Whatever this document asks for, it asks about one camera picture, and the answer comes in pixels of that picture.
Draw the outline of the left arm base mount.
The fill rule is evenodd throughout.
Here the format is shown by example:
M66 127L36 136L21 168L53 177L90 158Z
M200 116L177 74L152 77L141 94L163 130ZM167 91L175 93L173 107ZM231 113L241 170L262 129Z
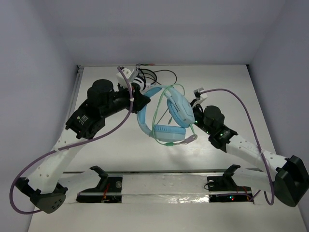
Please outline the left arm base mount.
M98 166L90 168L99 177L97 185L78 193L76 201L79 203L121 203L122 202L122 181L121 176L109 177Z

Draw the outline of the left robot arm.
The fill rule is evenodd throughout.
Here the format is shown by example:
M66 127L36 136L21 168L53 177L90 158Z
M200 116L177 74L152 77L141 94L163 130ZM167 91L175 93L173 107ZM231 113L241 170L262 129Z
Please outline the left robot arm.
M86 100L70 116L54 149L41 156L42 163L27 177L19 174L12 188L18 188L29 197L37 212L50 214L65 201L67 187L59 182L63 172L76 154L105 126L105 119L127 109L136 113L150 102L142 95L146 89L141 81L118 85L106 79L95 81L87 91Z

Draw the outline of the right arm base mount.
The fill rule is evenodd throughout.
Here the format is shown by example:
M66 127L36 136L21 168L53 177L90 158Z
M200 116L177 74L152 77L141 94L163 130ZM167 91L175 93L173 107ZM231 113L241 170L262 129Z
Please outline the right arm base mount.
M232 175L240 165L231 165L222 175L207 177L203 188L209 192L210 203L253 203L252 189L247 186L240 186L232 179Z

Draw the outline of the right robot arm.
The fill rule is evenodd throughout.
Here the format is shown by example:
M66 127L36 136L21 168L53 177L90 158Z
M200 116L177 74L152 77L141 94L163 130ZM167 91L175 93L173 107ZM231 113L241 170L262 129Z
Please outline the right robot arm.
M249 170L233 164L227 168L221 183L229 190L246 186L274 194L283 204L295 207L309 189L309 174L301 158L284 157L241 137L224 124L225 116L216 106L202 108L197 100L191 103L195 125L209 135L211 145L227 154L234 155L257 170Z

